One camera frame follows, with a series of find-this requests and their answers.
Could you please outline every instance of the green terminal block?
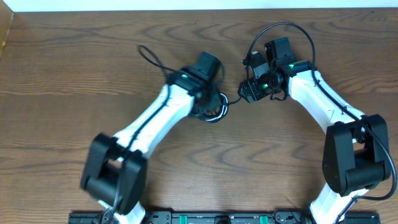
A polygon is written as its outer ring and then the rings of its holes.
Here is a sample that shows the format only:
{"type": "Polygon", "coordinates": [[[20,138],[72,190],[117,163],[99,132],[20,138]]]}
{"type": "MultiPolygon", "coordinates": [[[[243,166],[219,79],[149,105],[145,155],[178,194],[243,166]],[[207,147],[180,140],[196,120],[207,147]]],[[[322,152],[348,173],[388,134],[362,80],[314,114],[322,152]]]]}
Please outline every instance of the green terminal block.
{"type": "Polygon", "coordinates": [[[188,224],[188,216],[187,215],[180,215],[180,224],[188,224]]]}
{"type": "Polygon", "coordinates": [[[260,216],[260,224],[268,224],[268,217],[260,216]]]}

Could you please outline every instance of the black bracket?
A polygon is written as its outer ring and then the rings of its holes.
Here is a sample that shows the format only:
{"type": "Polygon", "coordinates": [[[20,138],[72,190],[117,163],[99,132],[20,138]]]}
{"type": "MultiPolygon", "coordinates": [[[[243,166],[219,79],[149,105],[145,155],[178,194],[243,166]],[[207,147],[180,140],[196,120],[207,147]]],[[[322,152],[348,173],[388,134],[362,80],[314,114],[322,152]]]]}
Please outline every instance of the black bracket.
{"type": "Polygon", "coordinates": [[[254,74],[239,85],[238,95],[248,103],[268,95],[271,100],[285,101],[289,96],[289,79],[312,66],[308,60],[297,61],[287,37],[266,43],[265,52],[267,60],[260,53],[252,52],[242,61],[245,69],[251,69],[254,74]],[[282,91],[282,99],[274,96],[282,91]]]}
{"type": "MultiPolygon", "coordinates": [[[[388,148],[387,124],[378,115],[363,116],[362,121],[388,148]]],[[[373,189],[390,177],[391,168],[379,144],[356,121],[337,123],[326,130],[322,171],[330,188],[341,196],[359,189],[373,189]],[[353,139],[364,143],[354,151],[353,139]]]]}
{"type": "Polygon", "coordinates": [[[119,146],[117,140],[104,134],[94,138],[80,187],[95,199],[113,206],[119,181],[116,211],[126,215],[134,208],[144,190],[147,161],[140,151],[130,152],[119,146]],[[124,159],[121,167],[110,163],[119,157],[124,159]]]}
{"type": "Polygon", "coordinates": [[[178,85],[195,97],[191,117],[202,117],[202,110],[215,110],[220,107],[220,92],[214,82],[221,62],[209,53],[202,52],[194,66],[185,66],[170,74],[167,84],[178,85]]]}

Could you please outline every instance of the wood grain surface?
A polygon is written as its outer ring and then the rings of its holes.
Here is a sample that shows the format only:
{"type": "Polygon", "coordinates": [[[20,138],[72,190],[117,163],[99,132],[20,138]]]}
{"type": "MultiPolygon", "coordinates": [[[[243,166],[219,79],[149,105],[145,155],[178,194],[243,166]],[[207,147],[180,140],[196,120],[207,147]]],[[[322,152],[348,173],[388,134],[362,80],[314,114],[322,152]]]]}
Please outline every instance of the wood grain surface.
{"type": "MultiPolygon", "coordinates": [[[[91,140],[114,134],[155,99],[164,79],[137,53],[150,47],[172,68],[201,51],[226,67],[221,86],[237,98],[241,60],[269,24],[304,27],[328,84],[366,114],[379,113],[398,161],[398,10],[312,9],[18,13],[0,61],[0,223],[66,223],[71,210],[101,207],[79,189],[91,140]]],[[[255,50],[288,36],[299,59],[310,45],[276,27],[255,50]]],[[[325,183],[324,133],[296,101],[231,106],[219,123],[183,119],[149,162],[142,203],[175,210],[304,208],[325,183]]],[[[382,196],[385,181],[369,195],[382,196]]],[[[397,223],[398,197],[359,201],[397,223]]]]}

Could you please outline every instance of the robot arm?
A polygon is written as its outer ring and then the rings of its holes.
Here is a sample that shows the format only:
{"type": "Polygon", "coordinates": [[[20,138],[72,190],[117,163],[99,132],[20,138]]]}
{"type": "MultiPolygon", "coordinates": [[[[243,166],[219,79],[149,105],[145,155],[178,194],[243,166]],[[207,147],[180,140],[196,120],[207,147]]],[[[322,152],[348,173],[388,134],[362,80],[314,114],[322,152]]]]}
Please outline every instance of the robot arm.
{"type": "Polygon", "coordinates": [[[80,187],[107,208],[101,223],[114,223],[115,219],[120,224],[141,222],[145,210],[139,199],[146,182],[147,160],[182,118],[207,119],[201,111],[220,106],[220,93],[213,82],[219,67],[217,58],[202,52],[194,66],[168,77],[156,100],[132,124],[111,138],[99,134],[93,140],[80,187]]]}
{"type": "Polygon", "coordinates": [[[146,109],[140,117],[132,124],[117,132],[114,137],[118,139],[117,144],[122,147],[128,147],[133,134],[139,126],[157,110],[167,97],[167,91],[170,91],[167,105],[152,118],[145,128],[139,133],[139,137],[132,143],[130,151],[140,150],[145,159],[149,159],[154,149],[170,131],[170,129],[182,118],[191,113],[195,97],[189,95],[188,90],[178,85],[164,85],[162,91],[156,100],[146,109]]]}
{"type": "Polygon", "coordinates": [[[312,76],[309,61],[298,62],[287,37],[265,44],[265,60],[252,52],[243,60],[254,76],[241,82],[238,94],[252,103],[271,95],[272,100],[284,101],[288,96],[298,101],[317,121],[326,134],[322,170],[326,184],[310,206],[310,218],[302,223],[331,224],[336,218],[344,219],[344,212],[353,204],[352,198],[364,195],[369,189],[390,176],[387,158],[361,125],[342,111],[321,91],[320,86],[347,111],[367,124],[388,147],[386,122],[378,115],[367,117],[343,100],[323,80],[319,71],[312,76]],[[274,97],[284,92],[283,99],[274,97]],[[364,149],[355,151],[353,143],[364,143],[364,149]]]}
{"type": "MultiPolygon", "coordinates": [[[[315,71],[315,77],[320,81],[320,85],[336,99],[341,105],[353,113],[358,119],[364,113],[353,108],[343,100],[330,86],[322,79],[321,73],[315,71]]],[[[327,127],[337,122],[349,123],[354,119],[343,113],[322,91],[314,84],[311,70],[300,72],[289,80],[289,95],[292,99],[298,101],[317,121],[326,133],[327,127]]]]}

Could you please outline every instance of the black mounting rail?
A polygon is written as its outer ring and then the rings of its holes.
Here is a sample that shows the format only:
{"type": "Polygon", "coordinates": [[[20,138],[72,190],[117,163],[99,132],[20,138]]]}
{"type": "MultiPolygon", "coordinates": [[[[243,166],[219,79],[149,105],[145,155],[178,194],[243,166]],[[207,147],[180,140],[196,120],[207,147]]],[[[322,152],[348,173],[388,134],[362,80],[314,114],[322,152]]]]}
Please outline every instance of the black mounting rail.
{"type": "MultiPolygon", "coordinates": [[[[275,211],[274,213],[179,213],[149,212],[141,224],[299,224],[304,213],[275,211]]],[[[102,213],[71,213],[68,224],[101,223],[102,213]]],[[[340,224],[381,224],[376,213],[347,213],[340,224]]]]}

